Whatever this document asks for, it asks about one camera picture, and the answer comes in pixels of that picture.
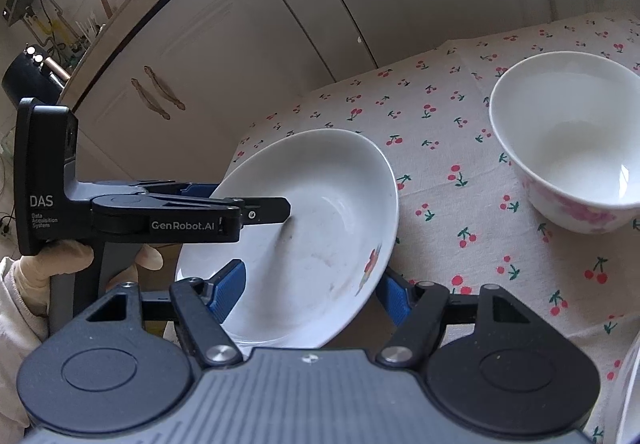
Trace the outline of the white sleeved forearm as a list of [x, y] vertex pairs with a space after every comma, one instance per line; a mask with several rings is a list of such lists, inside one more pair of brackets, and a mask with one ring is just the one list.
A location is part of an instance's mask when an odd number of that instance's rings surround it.
[[1, 442], [18, 443], [29, 427], [17, 394], [16, 378], [24, 359], [47, 337], [47, 321], [28, 308], [16, 288], [17, 261], [1, 260]]

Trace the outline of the left gloved hand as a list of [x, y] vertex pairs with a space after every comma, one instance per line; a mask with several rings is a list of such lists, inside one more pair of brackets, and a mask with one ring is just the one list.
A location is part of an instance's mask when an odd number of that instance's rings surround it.
[[51, 280], [86, 270], [94, 260], [93, 248], [74, 240], [62, 240], [36, 256], [21, 256], [9, 267], [6, 282], [35, 316], [49, 314]]

